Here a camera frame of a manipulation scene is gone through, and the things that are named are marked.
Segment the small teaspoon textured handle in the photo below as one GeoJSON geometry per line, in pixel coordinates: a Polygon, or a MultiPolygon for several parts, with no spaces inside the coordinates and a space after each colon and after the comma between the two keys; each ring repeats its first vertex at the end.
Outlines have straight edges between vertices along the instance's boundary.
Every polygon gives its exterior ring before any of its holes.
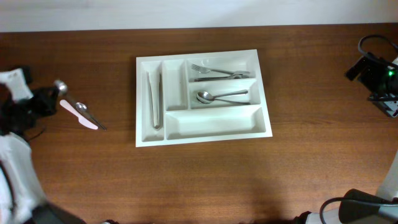
{"type": "Polygon", "coordinates": [[[58,89],[58,95],[64,97],[74,108],[76,108],[76,100],[68,94],[68,86],[61,80],[55,80],[54,85],[58,89]]]}

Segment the small teaspoon smooth handle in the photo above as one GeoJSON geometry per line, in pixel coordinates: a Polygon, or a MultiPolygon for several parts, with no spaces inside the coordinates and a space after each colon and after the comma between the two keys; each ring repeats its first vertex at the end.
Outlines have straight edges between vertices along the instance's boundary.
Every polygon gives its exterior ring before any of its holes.
{"type": "Polygon", "coordinates": [[[90,113],[88,107],[87,107],[85,104],[80,103],[80,102],[77,102],[77,103],[76,103],[76,108],[77,108],[79,111],[81,111],[82,113],[85,113],[86,115],[88,115],[88,117],[89,117],[94,123],[96,123],[101,129],[103,129],[103,130],[105,130],[105,131],[107,130],[107,128],[106,128],[104,125],[102,125],[102,124],[90,113]]]}

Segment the pink plastic butter knife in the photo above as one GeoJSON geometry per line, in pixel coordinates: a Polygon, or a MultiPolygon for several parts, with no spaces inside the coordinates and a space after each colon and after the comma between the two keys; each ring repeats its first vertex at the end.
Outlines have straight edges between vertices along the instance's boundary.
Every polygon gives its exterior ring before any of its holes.
{"type": "Polygon", "coordinates": [[[77,110],[67,100],[60,100],[60,106],[71,112],[71,114],[75,115],[78,119],[78,122],[84,127],[94,130],[98,129],[97,125],[93,124],[91,121],[77,112],[77,110]]]}

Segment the large metal tablespoon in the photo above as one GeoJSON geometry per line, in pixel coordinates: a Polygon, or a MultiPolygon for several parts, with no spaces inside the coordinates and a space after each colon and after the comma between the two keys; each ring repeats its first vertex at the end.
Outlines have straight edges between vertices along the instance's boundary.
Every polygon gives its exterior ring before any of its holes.
{"type": "Polygon", "coordinates": [[[221,97],[225,97],[225,96],[246,95],[246,94],[248,94],[247,90],[234,91],[234,92],[231,92],[231,93],[223,93],[223,94],[220,94],[220,95],[212,95],[212,94],[210,94],[207,91],[199,91],[197,93],[197,97],[204,98],[206,100],[215,100],[215,99],[218,99],[218,98],[221,98],[221,97]]]}

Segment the metal fork crosswise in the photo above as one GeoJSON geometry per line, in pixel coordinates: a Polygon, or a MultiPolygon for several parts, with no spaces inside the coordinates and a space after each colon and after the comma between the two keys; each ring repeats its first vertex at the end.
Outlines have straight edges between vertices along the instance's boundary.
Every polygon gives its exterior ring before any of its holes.
{"type": "Polygon", "coordinates": [[[235,75],[235,74],[249,75],[250,74],[250,72],[247,72],[247,71],[231,72],[231,71],[227,71],[227,70],[220,70],[220,69],[217,69],[217,68],[202,67],[202,66],[195,65],[195,64],[191,64],[190,67],[193,70],[198,71],[199,73],[218,72],[218,73],[224,73],[224,74],[228,74],[228,75],[235,75]]]}

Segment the metal fork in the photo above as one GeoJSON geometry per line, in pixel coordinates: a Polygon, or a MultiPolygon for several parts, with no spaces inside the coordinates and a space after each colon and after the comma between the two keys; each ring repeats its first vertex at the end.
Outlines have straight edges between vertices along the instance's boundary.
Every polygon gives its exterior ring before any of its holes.
{"type": "Polygon", "coordinates": [[[242,78],[250,78],[249,75],[244,74],[234,74],[226,77],[207,77],[207,78],[197,78],[194,79],[194,82],[206,82],[206,81],[217,81],[217,80],[234,80],[234,79],[242,79],[242,78]]]}

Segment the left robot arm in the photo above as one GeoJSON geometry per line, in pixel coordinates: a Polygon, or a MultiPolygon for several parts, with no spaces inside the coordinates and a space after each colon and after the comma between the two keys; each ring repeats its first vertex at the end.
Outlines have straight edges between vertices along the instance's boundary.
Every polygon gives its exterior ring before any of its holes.
{"type": "Polygon", "coordinates": [[[9,95],[1,103],[1,223],[83,223],[49,202],[32,162],[27,130],[40,118],[53,116],[59,90],[55,86],[31,90],[30,69],[19,66],[1,72],[9,95]]]}

